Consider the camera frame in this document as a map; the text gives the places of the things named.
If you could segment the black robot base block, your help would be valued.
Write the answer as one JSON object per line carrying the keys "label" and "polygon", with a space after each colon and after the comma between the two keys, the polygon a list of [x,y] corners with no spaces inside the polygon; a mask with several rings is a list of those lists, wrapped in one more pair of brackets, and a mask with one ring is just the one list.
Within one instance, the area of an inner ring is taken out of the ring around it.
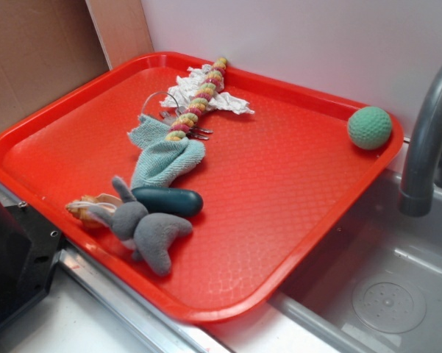
{"label": "black robot base block", "polygon": [[49,294],[62,241],[34,207],[0,202],[0,331]]}

